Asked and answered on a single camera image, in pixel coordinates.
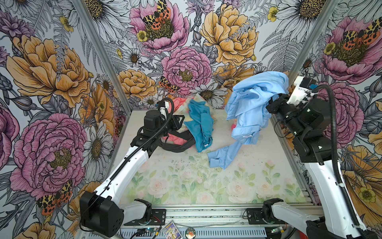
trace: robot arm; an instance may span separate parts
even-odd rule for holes
[[[332,165],[332,150],[336,149],[331,148],[331,140],[322,134],[331,121],[329,102],[311,99],[312,90],[317,87],[315,83],[313,79],[297,77],[291,96],[279,95],[278,99],[269,103],[267,110],[278,115],[294,135],[293,144],[315,183],[325,218],[306,215],[278,198],[264,203],[263,216],[290,223],[309,239],[365,238],[361,237],[360,232],[366,233],[369,238],[376,238],[375,233],[364,231],[366,226],[351,200],[350,205],[345,202],[344,193],[348,194],[348,191],[342,183],[341,173],[342,182],[337,183]],[[349,212],[351,209],[355,212],[354,218]]]
[[[118,206],[127,185],[151,156],[163,136],[176,131],[182,126],[184,115],[168,113],[171,99],[158,102],[158,110],[146,112],[144,126],[138,130],[137,136],[130,144],[125,159],[122,160],[111,175],[99,185],[94,192],[84,192],[80,198],[81,225],[102,235],[112,237],[122,224],[140,219],[144,224],[151,218],[151,204],[141,199]]]

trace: pink garment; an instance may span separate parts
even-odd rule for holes
[[[174,107],[175,107],[174,112],[177,111],[179,109],[179,107],[182,104],[184,104],[184,102],[186,102],[186,100],[187,100],[187,98],[180,98],[180,97],[173,99],[172,101],[174,102]],[[171,112],[171,104],[170,104],[170,106],[168,108],[168,112]]]
[[[179,109],[179,107],[182,106],[186,102],[186,100],[187,100],[187,98],[175,98],[173,100],[173,102],[174,102],[174,112],[177,111]],[[168,141],[174,142],[175,145],[182,145],[182,144],[187,142],[187,140],[184,140],[182,138],[176,137],[176,136],[174,136],[172,134],[168,134],[167,142]]]
[[[234,119],[233,120],[233,124],[231,125],[231,130],[233,130],[234,128],[236,128],[236,124],[237,124],[238,120],[237,119]]]
[[[176,137],[176,136],[174,136],[174,135],[172,135],[172,134],[170,134],[170,133],[168,134],[168,140],[167,140],[167,142],[168,142],[168,141],[172,141],[172,142],[174,142],[175,145],[182,145],[182,144],[184,144],[184,143],[187,142],[187,140],[184,140],[184,139],[182,139],[182,138]]]

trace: pink cloth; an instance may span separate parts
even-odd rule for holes
[[[173,100],[174,102],[174,112],[177,111],[179,109],[179,107],[181,105],[183,105],[185,102],[186,102],[187,98],[175,98]],[[167,142],[168,141],[171,141],[171,142],[174,142],[175,145],[182,145],[184,143],[187,142],[187,140],[184,140],[182,138],[179,138],[179,137],[176,137],[172,134],[168,134],[168,139],[167,139]]]
[[[187,100],[187,98],[180,98],[180,97],[173,99],[172,101],[174,102],[174,107],[175,107],[174,112],[177,111],[179,109],[179,107],[182,104],[184,104],[184,102],[186,102],[186,100]],[[170,112],[170,111],[171,111],[171,104],[168,108],[168,112]]]
[[[176,136],[174,136],[174,135],[172,135],[172,134],[170,134],[170,133],[168,134],[168,140],[167,140],[167,142],[168,142],[168,141],[172,141],[172,142],[174,142],[175,145],[182,145],[182,144],[184,144],[184,143],[187,142],[187,140],[184,140],[184,139],[182,139],[182,138],[176,137]]]

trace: sticker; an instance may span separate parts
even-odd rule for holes
[[[194,239],[196,236],[196,231],[194,228],[187,228],[186,230],[186,238]]]
[[[163,229],[163,234],[166,239],[183,239],[182,235],[178,231],[177,227],[172,221],[170,221]]]

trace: electrical wire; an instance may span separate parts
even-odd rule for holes
[[[123,237],[123,235],[122,235],[121,227],[120,227],[120,234],[121,234],[121,237],[122,237],[123,239],[125,239],[125,238]]]
[[[157,237],[157,235],[159,234],[160,230],[162,229],[162,223],[161,221],[154,215],[151,216],[152,218],[156,219],[158,222],[159,222],[159,228],[158,230],[154,233],[154,236],[152,237],[152,239],[155,239]]]
[[[284,136],[279,136],[278,133],[276,132],[276,125],[278,125],[279,123],[282,123],[282,122],[278,120],[278,121],[275,123],[275,125],[273,126],[273,131],[275,132],[275,134],[276,134],[279,138],[285,138],[286,136],[288,136],[288,135],[290,134],[290,131],[288,131],[288,133],[287,133],[286,135],[284,135]]]
[[[105,187],[105,189],[101,192],[100,195],[98,195],[98,197],[90,204],[90,206],[87,207],[87,209],[85,209],[85,211],[80,215],[80,220],[79,220],[79,228],[82,230],[82,231],[86,231],[86,232],[93,232],[93,230],[85,230],[82,228],[82,225],[81,225],[81,219],[82,219],[82,215],[87,211],[89,210],[89,208],[91,206],[93,206],[93,204],[98,200],[99,197],[101,197],[101,195],[106,191],[106,189],[109,187],[111,181],[107,184],[107,186]]]
[[[172,115],[174,114],[174,102],[172,101],[172,99],[170,98],[163,98],[160,102],[158,102],[158,108],[165,102],[165,101],[169,101],[171,103],[171,112],[168,114],[167,116],[167,119],[166,121],[163,123],[163,125],[157,130],[155,131],[155,133],[148,139],[146,140],[141,146],[139,146],[138,148],[136,148],[131,154],[129,154],[129,156],[125,157],[125,161],[121,164],[121,166],[118,167],[118,169],[115,171],[115,173],[113,173],[113,175],[110,177],[110,181],[112,181],[113,179],[115,179],[115,177],[122,171],[123,167],[128,163],[130,162],[130,159],[139,151],[141,150],[146,144],[148,144],[150,141],[152,141],[153,139],[156,139],[156,137],[161,133],[161,131],[167,126],[167,124],[170,122],[170,120],[172,119]]]
[[[366,235],[365,231],[362,230],[359,227],[359,221],[357,219],[357,215],[354,212],[353,205],[351,203],[350,197],[348,192],[346,191],[345,186],[340,186],[340,184],[343,184],[342,178],[341,178],[341,173],[338,168],[338,154],[337,154],[337,119],[336,119],[336,107],[335,107],[335,98],[333,91],[329,85],[319,85],[316,87],[314,90],[312,90],[313,93],[317,93],[320,89],[325,89],[328,93],[329,97],[329,109],[330,109],[330,119],[331,119],[331,134],[330,134],[330,139],[331,139],[331,146],[332,146],[332,167],[333,167],[333,172],[335,179],[337,181],[338,186],[340,187],[343,199],[345,201],[345,205],[349,211],[350,218],[354,224],[354,226],[357,228],[357,231],[361,235],[363,239],[369,239],[369,237]]]
[[[202,225],[202,226],[187,226],[187,225],[183,225],[183,224],[180,224],[180,223],[174,223],[175,225],[177,226],[182,226],[182,227],[185,227],[185,228],[192,228],[192,227],[197,227],[197,228],[207,228],[207,227],[210,227],[210,226],[226,226],[226,225],[231,225],[231,224],[235,224],[235,223],[239,223],[241,222],[241,220],[238,220],[238,221],[234,221],[232,223],[223,223],[223,224],[210,224],[210,225]]]
[[[296,231],[296,228],[293,228],[292,231],[284,239],[290,239],[295,233],[295,231]]]
[[[146,230],[144,230],[144,231],[137,231],[136,233],[134,233],[131,237],[130,237],[130,239],[133,239],[133,237],[135,237],[135,236],[140,236],[140,235],[142,235],[142,234],[145,234],[147,231]]]
[[[241,216],[243,219],[248,219],[248,216],[245,218],[244,217],[244,214],[247,212],[248,210],[246,209],[244,212],[243,212],[243,215]]]

